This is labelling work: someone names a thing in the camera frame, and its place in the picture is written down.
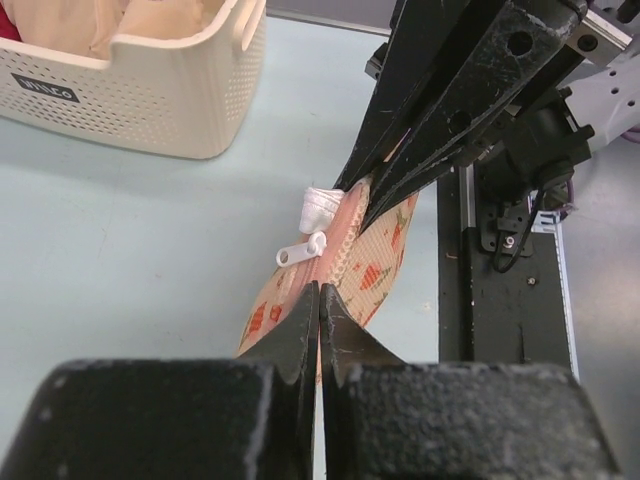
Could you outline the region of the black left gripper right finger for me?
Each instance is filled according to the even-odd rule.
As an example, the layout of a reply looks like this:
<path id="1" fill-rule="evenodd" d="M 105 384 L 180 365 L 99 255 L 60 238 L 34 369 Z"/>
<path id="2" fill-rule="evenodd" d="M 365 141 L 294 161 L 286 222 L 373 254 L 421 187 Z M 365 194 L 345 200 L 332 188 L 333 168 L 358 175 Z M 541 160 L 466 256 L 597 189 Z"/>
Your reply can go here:
<path id="1" fill-rule="evenodd" d="M 319 307 L 331 479 L 616 479 L 595 411 L 549 364 L 403 361 L 348 313 Z"/>

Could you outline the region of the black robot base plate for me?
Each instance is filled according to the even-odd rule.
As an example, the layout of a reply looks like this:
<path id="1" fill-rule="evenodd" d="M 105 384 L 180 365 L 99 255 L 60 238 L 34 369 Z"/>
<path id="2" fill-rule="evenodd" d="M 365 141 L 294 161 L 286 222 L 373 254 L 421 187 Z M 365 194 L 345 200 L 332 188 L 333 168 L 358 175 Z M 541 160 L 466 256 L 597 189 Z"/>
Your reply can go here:
<path id="1" fill-rule="evenodd" d="M 437 183 L 438 358 L 570 367 L 554 236 L 501 274 L 481 243 L 485 206 L 471 168 Z"/>

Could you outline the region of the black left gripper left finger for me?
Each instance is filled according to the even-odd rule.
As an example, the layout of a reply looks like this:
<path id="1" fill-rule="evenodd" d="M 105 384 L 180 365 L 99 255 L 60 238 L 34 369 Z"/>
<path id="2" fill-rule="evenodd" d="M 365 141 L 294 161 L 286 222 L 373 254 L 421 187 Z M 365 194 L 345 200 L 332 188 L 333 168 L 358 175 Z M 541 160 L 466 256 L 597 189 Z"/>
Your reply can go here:
<path id="1" fill-rule="evenodd" d="M 23 479 L 309 479 L 319 286 L 235 359 L 76 360 L 19 428 Z"/>

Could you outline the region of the white zipper pull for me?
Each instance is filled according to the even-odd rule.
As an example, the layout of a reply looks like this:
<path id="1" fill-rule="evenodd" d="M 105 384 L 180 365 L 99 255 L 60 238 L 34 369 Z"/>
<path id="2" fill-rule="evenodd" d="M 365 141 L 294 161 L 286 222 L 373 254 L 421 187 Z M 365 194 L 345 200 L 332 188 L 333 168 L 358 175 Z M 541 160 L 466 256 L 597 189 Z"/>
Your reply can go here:
<path id="1" fill-rule="evenodd" d="M 324 232 L 316 232 L 309 238 L 296 245 L 281 248 L 276 254 L 276 263 L 281 268 L 309 261 L 323 255 L 327 248 L 327 238 Z"/>

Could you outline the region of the floral peach laundry bag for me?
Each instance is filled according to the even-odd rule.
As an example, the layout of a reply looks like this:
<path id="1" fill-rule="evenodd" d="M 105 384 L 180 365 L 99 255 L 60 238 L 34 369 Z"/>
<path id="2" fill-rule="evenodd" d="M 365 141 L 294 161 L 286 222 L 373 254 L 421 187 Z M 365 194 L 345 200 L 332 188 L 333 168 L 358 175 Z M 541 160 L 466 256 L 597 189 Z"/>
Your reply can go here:
<path id="1" fill-rule="evenodd" d="M 305 190 L 299 230 L 305 242 L 324 232 L 327 248 L 320 257 L 277 268 L 250 311 L 238 352 L 249 350 L 292 310 L 305 285 L 332 284 L 348 313 L 366 326 L 386 300 L 402 266 L 406 239 L 419 198 L 409 196 L 364 228 L 371 177 L 349 191 L 309 187 Z"/>

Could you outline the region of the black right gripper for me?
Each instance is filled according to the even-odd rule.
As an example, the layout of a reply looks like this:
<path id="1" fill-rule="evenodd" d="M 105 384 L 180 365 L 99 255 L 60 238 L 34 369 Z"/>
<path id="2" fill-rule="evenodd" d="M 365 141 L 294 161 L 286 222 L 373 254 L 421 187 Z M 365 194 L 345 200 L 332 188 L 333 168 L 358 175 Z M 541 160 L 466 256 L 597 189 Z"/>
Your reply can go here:
<path id="1" fill-rule="evenodd" d="M 631 2 L 398 1 L 392 19 L 336 181 L 372 178 L 364 228 L 471 164 L 495 202 L 518 203 L 633 126 Z"/>

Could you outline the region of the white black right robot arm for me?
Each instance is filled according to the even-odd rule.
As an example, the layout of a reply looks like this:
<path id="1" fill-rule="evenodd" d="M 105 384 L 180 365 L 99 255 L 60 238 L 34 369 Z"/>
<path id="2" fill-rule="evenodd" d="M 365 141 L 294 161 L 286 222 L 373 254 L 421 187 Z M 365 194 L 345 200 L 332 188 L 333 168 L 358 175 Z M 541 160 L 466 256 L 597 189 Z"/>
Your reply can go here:
<path id="1" fill-rule="evenodd" d="M 400 1 L 367 69 L 376 85 L 337 179 L 371 179 L 364 225 L 450 169 L 474 166 L 506 212 L 567 183 L 639 124 L 635 1 Z"/>

